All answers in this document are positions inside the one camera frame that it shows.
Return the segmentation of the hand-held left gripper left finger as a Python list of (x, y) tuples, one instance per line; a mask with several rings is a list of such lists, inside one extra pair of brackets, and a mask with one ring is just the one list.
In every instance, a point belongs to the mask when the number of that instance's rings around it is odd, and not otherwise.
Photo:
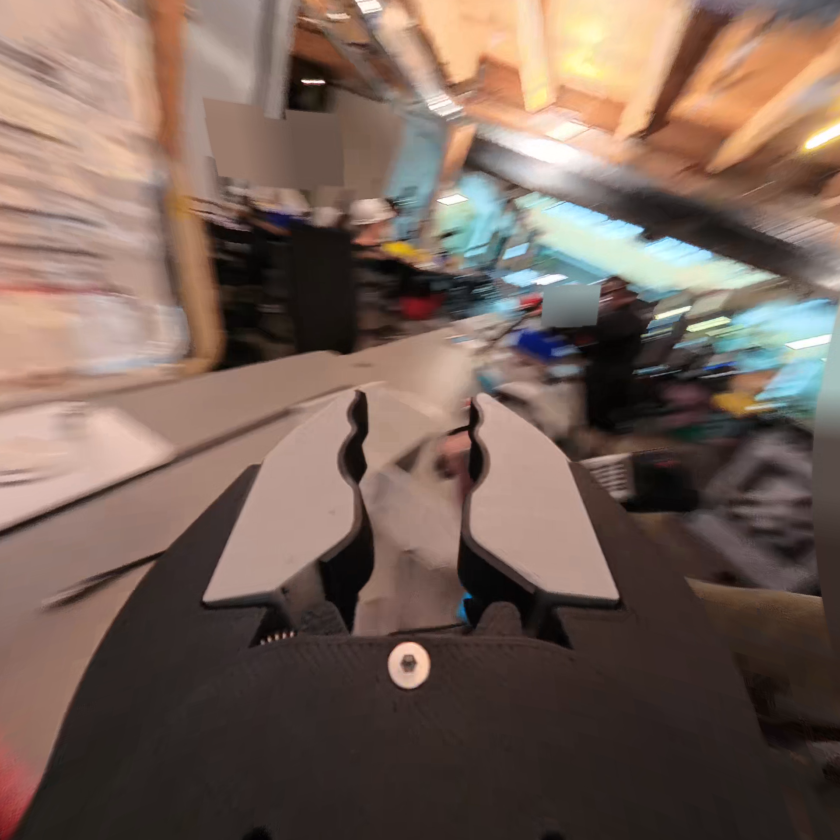
[(209, 608), (266, 607), (301, 617), (332, 603), (355, 617), (374, 568), (361, 493), (366, 394), (308, 409), (259, 465), (203, 594)]

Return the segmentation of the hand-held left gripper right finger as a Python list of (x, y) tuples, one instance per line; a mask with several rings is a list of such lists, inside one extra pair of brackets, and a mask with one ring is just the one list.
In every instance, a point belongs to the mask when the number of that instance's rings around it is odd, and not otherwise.
[(473, 477), (463, 547), (549, 604), (618, 606), (621, 596), (571, 462), (542, 431), (488, 394), (470, 405)]

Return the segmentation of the white plastic bag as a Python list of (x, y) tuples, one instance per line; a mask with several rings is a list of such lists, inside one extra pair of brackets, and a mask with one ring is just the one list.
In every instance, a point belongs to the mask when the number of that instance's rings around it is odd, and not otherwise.
[(436, 467), (446, 417), (383, 382), (366, 394), (367, 471), (361, 483), (374, 571), (359, 595), (353, 634), (384, 636), (457, 624), (459, 491)]

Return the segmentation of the dark cabinet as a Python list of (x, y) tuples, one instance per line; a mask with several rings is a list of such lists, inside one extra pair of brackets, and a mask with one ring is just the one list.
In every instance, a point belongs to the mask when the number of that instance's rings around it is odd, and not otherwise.
[(333, 227), (289, 223), (288, 310), (298, 354), (350, 354), (358, 338), (353, 240)]

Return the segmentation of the clear acrylic box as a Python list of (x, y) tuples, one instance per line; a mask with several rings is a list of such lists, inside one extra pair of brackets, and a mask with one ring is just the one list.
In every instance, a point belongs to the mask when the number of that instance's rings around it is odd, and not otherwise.
[(2, 412), (1, 530), (168, 465), (174, 445), (121, 409), (53, 402)]

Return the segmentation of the wooden post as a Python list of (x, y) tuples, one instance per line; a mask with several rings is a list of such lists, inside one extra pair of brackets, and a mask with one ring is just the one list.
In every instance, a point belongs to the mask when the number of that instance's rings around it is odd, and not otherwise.
[(163, 153), (167, 248), (188, 332), (188, 351), (174, 376), (202, 375), (223, 358), (226, 334), (203, 220), (194, 214), (184, 163), (186, 2), (147, 1), (154, 81), (160, 101), (157, 139)]

